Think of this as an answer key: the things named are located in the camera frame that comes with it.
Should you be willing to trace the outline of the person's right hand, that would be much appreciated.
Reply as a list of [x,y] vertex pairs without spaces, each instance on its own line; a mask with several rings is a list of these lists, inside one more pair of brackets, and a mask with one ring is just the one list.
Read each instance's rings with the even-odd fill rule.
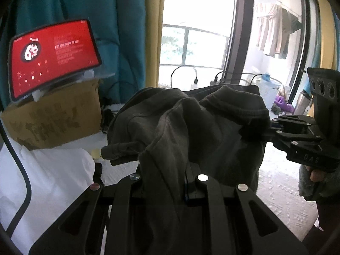
[[313,183],[322,182],[326,176],[326,172],[312,169],[310,166],[305,166],[307,172],[310,174],[310,180]]

